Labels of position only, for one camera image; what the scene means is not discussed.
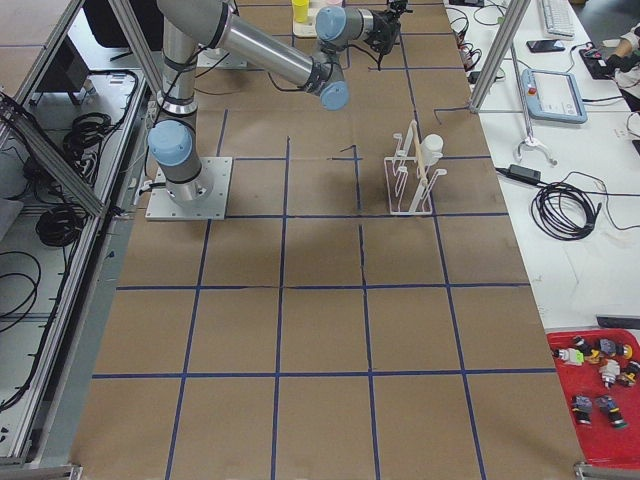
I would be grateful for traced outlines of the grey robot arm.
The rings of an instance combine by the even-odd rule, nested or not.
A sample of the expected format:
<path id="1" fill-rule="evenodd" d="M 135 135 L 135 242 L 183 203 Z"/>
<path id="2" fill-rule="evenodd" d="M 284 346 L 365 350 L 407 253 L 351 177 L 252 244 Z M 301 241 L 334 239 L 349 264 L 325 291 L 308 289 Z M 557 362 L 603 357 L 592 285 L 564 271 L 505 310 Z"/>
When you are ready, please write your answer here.
<path id="1" fill-rule="evenodd" d="M 220 50 L 250 67 L 249 72 L 225 72 L 228 84 L 215 90 L 217 96 L 243 91 L 248 79 L 263 71 L 288 81 L 289 92 L 316 95 L 325 109 L 335 111 L 349 101 L 341 53 L 364 42 L 367 55 L 380 62 L 395 45 L 407 10 L 404 1 L 391 1 L 384 10 L 324 6 L 315 20 L 316 48 L 307 54 L 249 23 L 226 1 L 160 1 L 157 6 L 164 17 L 163 85 L 147 142 L 165 176 L 165 191 L 177 203 L 203 200 L 216 184 L 196 150 L 197 100 L 203 94 L 196 87 L 196 68 L 202 51 Z"/>

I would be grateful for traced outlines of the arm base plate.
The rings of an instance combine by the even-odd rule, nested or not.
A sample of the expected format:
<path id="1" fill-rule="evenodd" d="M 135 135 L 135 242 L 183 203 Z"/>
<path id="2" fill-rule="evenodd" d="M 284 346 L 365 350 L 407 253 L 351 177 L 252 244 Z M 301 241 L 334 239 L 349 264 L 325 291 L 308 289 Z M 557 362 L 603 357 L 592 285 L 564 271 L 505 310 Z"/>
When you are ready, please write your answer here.
<path id="1" fill-rule="evenodd" d="M 201 157 L 197 178 L 176 184 L 167 181 L 158 168 L 155 181 L 164 183 L 154 188 L 146 209 L 149 221 L 223 220 L 226 216 L 233 159 Z"/>

